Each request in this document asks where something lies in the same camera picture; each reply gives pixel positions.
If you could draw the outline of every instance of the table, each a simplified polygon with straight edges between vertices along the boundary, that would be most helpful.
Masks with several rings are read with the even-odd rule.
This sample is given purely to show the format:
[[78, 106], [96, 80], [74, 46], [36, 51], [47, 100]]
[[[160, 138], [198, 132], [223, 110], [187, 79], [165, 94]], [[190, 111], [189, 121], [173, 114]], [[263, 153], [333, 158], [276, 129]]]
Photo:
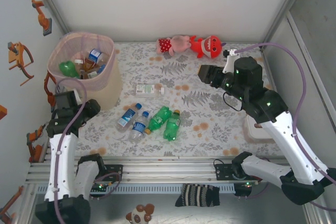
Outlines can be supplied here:
[[[250, 44], [227, 44], [225, 49], [245, 48]], [[100, 153], [102, 156], [236, 156], [242, 151], [256, 155], [282, 156], [274, 142], [250, 143], [243, 132], [244, 111], [236, 112], [223, 101], [222, 89], [202, 83], [197, 71], [200, 65], [224, 66], [226, 59], [203, 57], [188, 49], [171, 57], [156, 54], [154, 42], [116, 44], [117, 59], [123, 80], [123, 90], [116, 106], [101, 111], [80, 129], [76, 155]], [[252, 56], [263, 67], [264, 86], [271, 88], [259, 48], [242, 53]], [[134, 96], [134, 85], [157, 83], [165, 87], [159, 98]], [[227, 102], [240, 108], [238, 100], [227, 97]], [[175, 141], [163, 139], [165, 125], [138, 143], [130, 142], [126, 133], [114, 127], [117, 119], [130, 105], [141, 103], [142, 111], [154, 115], [161, 106], [180, 110], [181, 126]]]

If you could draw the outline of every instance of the toy figure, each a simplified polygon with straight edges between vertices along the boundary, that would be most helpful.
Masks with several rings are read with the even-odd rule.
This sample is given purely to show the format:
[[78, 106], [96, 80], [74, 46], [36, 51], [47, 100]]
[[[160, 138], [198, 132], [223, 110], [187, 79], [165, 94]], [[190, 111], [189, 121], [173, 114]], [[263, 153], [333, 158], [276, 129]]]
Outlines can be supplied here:
[[154, 205], [147, 204], [145, 207], [143, 205], [137, 205], [132, 212], [126, 215], [126, 220], [131, 224], [148, 224], [152, 219], [152, 214], [154, 213]]
[[158, 54], [169, 52], [171, 56], [174, 56], [174, 52], [184, 52], [191, 46], [189, 40], [189, 36], [181, 35], [176, 35], [173, 38], [158, 39], [156, 41], [156, 52]]
[[196, 36], [190, 38], [191, 50], [198, 52], [197, 57], [201, 58], [203, 55], [209, 58], [216, 58], [222, 52], [222, 47], [226, 43], [221, 43], [221, 40], [216, 36], [210, 36], [206, 39], [198, 39], [195, 41]]

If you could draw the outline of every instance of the bottle cap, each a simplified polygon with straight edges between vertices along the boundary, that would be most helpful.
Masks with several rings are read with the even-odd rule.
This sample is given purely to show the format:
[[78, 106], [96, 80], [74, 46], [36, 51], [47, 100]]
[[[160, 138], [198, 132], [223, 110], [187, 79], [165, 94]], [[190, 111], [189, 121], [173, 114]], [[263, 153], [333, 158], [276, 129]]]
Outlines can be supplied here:
[[139, 103], [137, 103], [136, 105], [135, 105], [135, 107], [139, 110], [139, 109], [141, 109], [142, 108], [142, 105], [141, 104], [139, 104]]
[[74, 63], [84, 64], [84, 61], [81, 59], [74, 60]]
[[150, 130], [149, 128], [146, 128], [146, 129], [145, 129], [145, 133], [146, 133], [147, 135], [150, 135], [152, 132], [151, 132], [151, 130]]

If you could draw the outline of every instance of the purple cable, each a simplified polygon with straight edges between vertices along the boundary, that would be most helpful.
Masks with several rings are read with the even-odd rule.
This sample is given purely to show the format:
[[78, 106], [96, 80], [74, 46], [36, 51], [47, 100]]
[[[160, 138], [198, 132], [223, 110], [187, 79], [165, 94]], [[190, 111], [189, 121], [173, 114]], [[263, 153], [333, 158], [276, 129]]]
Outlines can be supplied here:
[[[298, 66], [299, 70], [300, 70], [300, 73], [301, 73], [301, 77], [302, 77], [302, 96], [300, 98], [300, 101], [299, 101], [299, 104], [295, 110], [295, 114], [293, 116], [293, 136], [294, 136], [294, 139], [295, 139], [295, 142], [298, 144], [299, 148], [301, 149], [301, 151], [303, 152], [303, 154], [305, 155], [305, 157], [309, 160], [309, 162], [315, 167], [316, 170], [319, 171], [319, 173], [321, 173], [324, 177], [326, 177], [331, 183], [333, 183], [334, 185], [336, 185], [336, 181], [330, 177], [327, 173], [325, 173], [324, 171], [322, 171], [321, 167], [319, 167], [315, 161], [309, 156], [308, 152], [304, 149], [304, 146], [301, 144], [298, 136], [297, 136], [297, 121], [298, 121], [298, 116], [299, 116], [299, 112], [300, 112], [300, 109], [301, 109], [301, 106], [302, 106], [302, 103], [303, 103], [303, 100], [305, 99], [305, 96], [306, 96], [306, 92], [307, 92], [307, 83], [306, 83], [306, 77], [305, 77], [305, 73], [303, 71], [303, 68], [298, 60], [298, 58], [289, 50], [287, 49], [286, 47], [284, 47], [283, 45], [280, 45], [280, 44], [277, 44], [277, 43], [271, 43], [271, 42], [266, 42], [266, 43], [258, 43], [258, 44], [255, 44], [253, 46], [250, 46], [250, 47], [247, 47], [247, 48], [244, 48], [244, 49], [240, 49], [240, 50], [236, 50], [235, 53], [238, 54], [240, 52], [245, 52], [245, 51], [249, 51], [253, 48], [256, 48], [256, 47], [261, 47], [261, 46], [274, 46], [274, 47], [278, 47], [282, 50], [284, 50], [286, 53], [288, 53], [292, 59], [295, 61], [296, 65]], [[316, 204], [315, 202], [311, 202], [314, 206], [316, 207], [319, 207], [323, 210], [327, 210], [327, 211], [336, 211], [336, 209], [334, 208], [328, 208], [328, 207], [324, 207], [324, 206], [321, 206], [319, 204]]]
[[111, 191], [109, 191], [107, 194], [105, 194], [104, 196], [98, 197], [98, 198], [92, 198], [92, 199], [96, 199], [96, 200], [104, 199], [104, 198], [110, 196], [110, 194], [113, 193], [118, 188], [118, 186], [120, 185], [120, 181], [121, 181], [121, 175], [119, 173], [109, 173], [109, 174], [106, 174], [104, 176], [101, 176], [100, 178], [95, 179], [94, 182], [95, 183], [100, 182], [103, 179], [105, 179], [106, 177], [109, 177], [109, 176], [112, 176], [112, 175], [117, 175], [118, 176], [118, 183], [117, 183], [117, 185]]
[[[83, 83], [81, 83], [79, 80], [77, 79], [74, 79], [74, 78], [64, 78], [62, 80], [60, 80], [57, 84], [56, 84], [56, 87], [55, 87], [55, 93], [57, 93], [57, 89], [60, 85], [61, 82], [65, 81], [65, 80], [71, 80], [71, 81], [74, 81], [74, 82], [77, 82], [83, 89], [83, 92], [84, 92], [84, 96], [83, 96], [83, 101], [82, 101], [82, 105], [81, 107], [79, 108], [77, 114], [72, 118], [72, 120], [69, 122], [69, 124], [66, 126], [66, 128], [64, 129], [63, 133], [62, 133], [62, 136], [59, 140], [59, 143], [58, 143], [58, 146], [57, 146], [57, 152], [59, 152], [61, 150], [61, 147], [62, 147], [62, 142], [63, 142], [63, 139], [66, 135], [66, 133], [68, 132], [69, 128], [72, 126], [72, 124], [74, 123], [74, 121], [78, 118], [78, 116], [80, 115], [80, 113], [83, 111], [84, 109], [84, 106], [85, 106], [85, 103], [86, 103], [86, 98], [87, 98], [87, 93], [86, 93], [86, 88], [84, 87]], [[59, 165], [59, 155], [56, 154], [56, 160], [55, 160], [55, 174], [54, 174], [54, 187], [57, 186], [57, 179], [58, 179], [58, 165]], [[57, 216], [57, 219], [58, 221], [61, 223], [61, 224], [66, 224], [64, 222], [64, 220], [62, 219], [62, 215], [59, 211], [59, 208], [58, 208], [58, 195], [57, 195], [58, 191], [54, 191], [54, 206], [55, 206], [55, 213], [56, 213], [56, 216]]]

